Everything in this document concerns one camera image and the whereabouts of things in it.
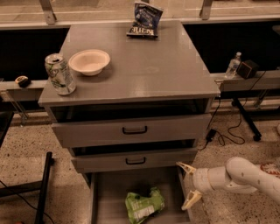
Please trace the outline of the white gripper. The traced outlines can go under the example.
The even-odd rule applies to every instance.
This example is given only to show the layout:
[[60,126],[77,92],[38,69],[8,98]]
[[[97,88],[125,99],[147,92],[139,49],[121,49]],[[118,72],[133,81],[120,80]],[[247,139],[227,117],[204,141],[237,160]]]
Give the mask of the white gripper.
[[202,198],[202,193],[207,193],[212,191],[210,181],[208,179],[208,169],[199,168],[195,169],[189,164],[183,162],[177,162],[176,165],[181,167],[188,175],[192,175],[192,182],[196,190],[190,191],[183,203],[181,209],[183,211],[190,209],[195,203],[197,203]]

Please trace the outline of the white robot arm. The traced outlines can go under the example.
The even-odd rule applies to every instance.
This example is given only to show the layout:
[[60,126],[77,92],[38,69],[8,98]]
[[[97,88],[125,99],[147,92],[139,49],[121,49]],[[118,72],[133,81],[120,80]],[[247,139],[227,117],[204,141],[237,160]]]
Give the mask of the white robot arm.
[[225,190],[230,193],[260,191],[280,203],[280,158],[265,164],[253,164],[243,157],[231,157],[224,166],[194,168],[177,162],[191,178],[194,190],[185,199],[182,210],[191,208],[204,193]]

